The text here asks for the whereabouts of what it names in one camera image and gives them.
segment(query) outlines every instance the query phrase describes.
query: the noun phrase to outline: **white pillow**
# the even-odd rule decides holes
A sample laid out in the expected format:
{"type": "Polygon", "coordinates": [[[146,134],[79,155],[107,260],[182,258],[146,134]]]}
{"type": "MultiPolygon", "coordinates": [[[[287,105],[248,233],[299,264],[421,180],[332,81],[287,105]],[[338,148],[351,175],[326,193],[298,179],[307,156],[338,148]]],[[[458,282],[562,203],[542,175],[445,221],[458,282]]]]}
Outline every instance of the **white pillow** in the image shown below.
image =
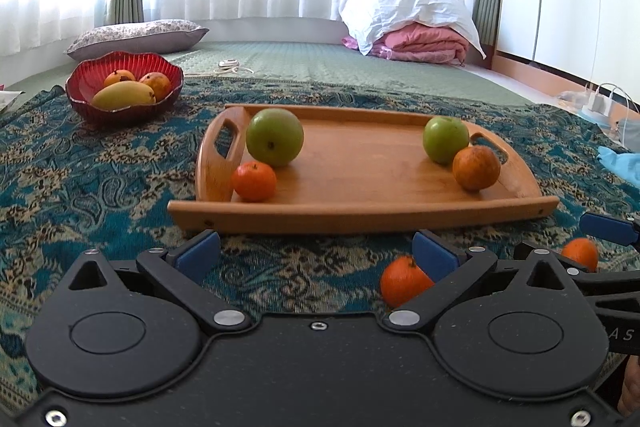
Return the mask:
{"type": "Polygon", "coordinates": [[[385,34],[419,22],[448,26],[468,40],[482,58],[486,56],[471,15],[458,0],[347,0],[341,16],[363,55],[385,34]]]}

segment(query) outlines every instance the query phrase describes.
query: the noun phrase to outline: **green mattress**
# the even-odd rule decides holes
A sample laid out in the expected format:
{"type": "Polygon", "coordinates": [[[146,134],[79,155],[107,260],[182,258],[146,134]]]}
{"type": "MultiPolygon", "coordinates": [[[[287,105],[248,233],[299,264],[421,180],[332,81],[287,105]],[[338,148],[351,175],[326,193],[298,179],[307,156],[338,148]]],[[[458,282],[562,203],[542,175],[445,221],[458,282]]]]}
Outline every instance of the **green mattress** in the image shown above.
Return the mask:
{"type": "MultiPolygon", "coordinates": [[[[529,105],[529,101],[463,68],[363,57],[334,44],[302,42],[202,42],[187,52],[165,55],[187,75],[210,76],[218,62],[236,58],[255,73],[237,76],[296,82],[324,82],[392,89],[433,96],[453,96],[499,105],[529,105]]],[[[22,105],[40,90],[64,86],[75,64],[54,68],[11,85],[25,94],[22,105]]]]}

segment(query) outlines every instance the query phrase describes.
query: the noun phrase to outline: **yellow mango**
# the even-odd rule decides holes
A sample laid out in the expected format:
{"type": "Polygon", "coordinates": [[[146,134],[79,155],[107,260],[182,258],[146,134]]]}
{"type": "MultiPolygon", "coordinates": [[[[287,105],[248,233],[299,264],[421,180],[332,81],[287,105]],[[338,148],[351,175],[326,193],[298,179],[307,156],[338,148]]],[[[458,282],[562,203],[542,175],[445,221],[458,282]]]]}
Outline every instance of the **yellow mango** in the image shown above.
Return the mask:
{"type": "Polygon", "coordinates": [[[154,90],[140,82],[117,82],[98,91],[91,105],[98,109],[116,110],[130,105],[156,103],[154,90]]]}

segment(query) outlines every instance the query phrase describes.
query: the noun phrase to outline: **red bowl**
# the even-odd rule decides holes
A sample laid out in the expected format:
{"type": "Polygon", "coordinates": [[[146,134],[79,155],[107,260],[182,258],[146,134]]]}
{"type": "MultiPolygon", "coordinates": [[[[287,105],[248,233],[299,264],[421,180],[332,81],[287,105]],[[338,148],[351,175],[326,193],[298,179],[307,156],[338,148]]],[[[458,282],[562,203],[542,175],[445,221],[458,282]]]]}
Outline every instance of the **red bowl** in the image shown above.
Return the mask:
{"type": "Polygon", "coordinates": [[[80,62],[65,84],[71,106],[87,122],[96,125],[132,125],[150,120],[166,111],[178,99],[184,74],[178,66],[155,53],[112,52],[104,57],[80,62]],[[103,110],[91,105],[94,95],[103,87],[104,79],[114,70],[128,70],[136,78],[146,73],[164,73],[171,81],[171,92],[152,105],[130,105],[122,109],[103,110]]]}

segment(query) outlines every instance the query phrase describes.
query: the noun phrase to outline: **blue gripper pad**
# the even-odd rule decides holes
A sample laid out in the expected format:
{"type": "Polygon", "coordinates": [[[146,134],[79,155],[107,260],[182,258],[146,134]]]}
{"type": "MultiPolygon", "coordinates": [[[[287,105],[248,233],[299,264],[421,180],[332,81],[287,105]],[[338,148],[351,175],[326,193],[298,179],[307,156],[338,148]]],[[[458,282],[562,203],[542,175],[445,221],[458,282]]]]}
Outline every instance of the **blue gripper pad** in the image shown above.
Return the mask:
{"type": "Polygon", "coordinates": [[[220,236],[211,233],[194,243],[175,260],[174,267],[194,283],[202,284],[209,270],[220,261],[220,236]]]}
{"type": "Polygon", "coordinates": [[[412,253],[415,264],[434,283],[444,279],[460,266],[457,256],[420,232],[416,232],[414,235],[412,253]]]}
{"type": "Polygon", "coordinates": [[[587,235],[624,247],[636,245],[640,239],[640,233],[638,233],[633,221],[623,221],[591,212],[582,214],[580,230],[587,235]]]}

